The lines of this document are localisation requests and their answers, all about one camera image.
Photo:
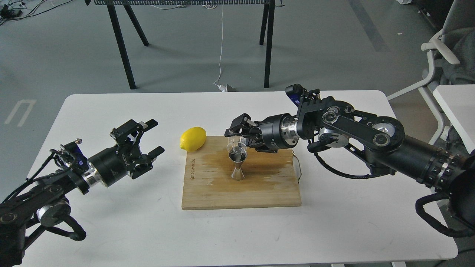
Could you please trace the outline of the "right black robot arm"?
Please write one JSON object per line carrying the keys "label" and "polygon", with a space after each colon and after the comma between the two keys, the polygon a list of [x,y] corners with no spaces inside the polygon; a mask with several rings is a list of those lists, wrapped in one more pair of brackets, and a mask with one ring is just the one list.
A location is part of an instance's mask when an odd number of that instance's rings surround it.
{"label": "right black robot arm", "polygon": [[[226,137],[240,136],[258,152],[277,153],[307,140],[307,150],[328,171],[350,179],[370,179],[397,171],[434,188],[435,193],[418,199],[417,214],[438,232],[453,238],[474,235],[474,153],[469,157],[451,154],[443,148],[405,134],[392,117],[355,110],[333,97],[299,84],[288,86],[288,98],[297,114],[270,116],[253,121],[246,113],[234,119]],[[345,174],[329,166],[319,152],[343,147],[368,169],[368,175]]]}

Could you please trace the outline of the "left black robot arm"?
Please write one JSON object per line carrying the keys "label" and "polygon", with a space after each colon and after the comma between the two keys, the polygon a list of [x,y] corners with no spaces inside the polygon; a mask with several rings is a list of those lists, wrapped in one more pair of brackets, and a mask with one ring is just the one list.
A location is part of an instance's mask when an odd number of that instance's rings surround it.
{"label": "left black robot arm", "polygon": [[89,158],[79,148],[81,139],[61,145],[60,150],[51,149],[40,171],[50,161],[58,170],[42,177],[36,171],[1,203],[1,266],[20,265],[26,249],[46,231],[84,240],[86,232],[70,215],[66,194],[74,189],[87,194],[95,184],[109,187],[125,176],[136,179],[150,171],[164,149],[159,146],[143,154],[139,143],[144,133],[157,125],[154,119],[145,123],[131,119],[112,129],[113,147]]}

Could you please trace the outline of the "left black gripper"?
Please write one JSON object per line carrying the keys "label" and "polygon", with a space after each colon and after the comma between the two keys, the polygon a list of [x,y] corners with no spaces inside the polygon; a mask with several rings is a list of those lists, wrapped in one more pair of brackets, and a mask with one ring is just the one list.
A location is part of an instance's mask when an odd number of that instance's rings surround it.
{"label": "left black gripper", "polygon": [[[154,119],[146,123],[137,123],[131,119],[112,129],[111,137],[116,145],[88,159],[88,164],[97,171],[99,180],[105,187],[112,186],[122,179],[127,174],[127,168],[131,179],[136,179],[153,169],[153,162],[165,152],[165,149],[158,146],[148,154],[141,154],[139,143],[144,133],[157,125],[159,123]],[[133,154],[130,158],[129,152],[138,152],[138,156]]]}

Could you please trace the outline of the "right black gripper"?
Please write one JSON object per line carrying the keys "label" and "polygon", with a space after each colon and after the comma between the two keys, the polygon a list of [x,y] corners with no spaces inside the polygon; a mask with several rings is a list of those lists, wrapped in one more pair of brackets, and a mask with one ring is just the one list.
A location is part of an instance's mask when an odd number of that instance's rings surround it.
{"label": "right black gripper", "polygon": [[245,145],[257,152],[277,153],[280,149],[291,149],[299,141],[297,121],[288,114],[274,115],[258,122],[247,113],[236,117],[225,131],[224,137],[244,137]]}

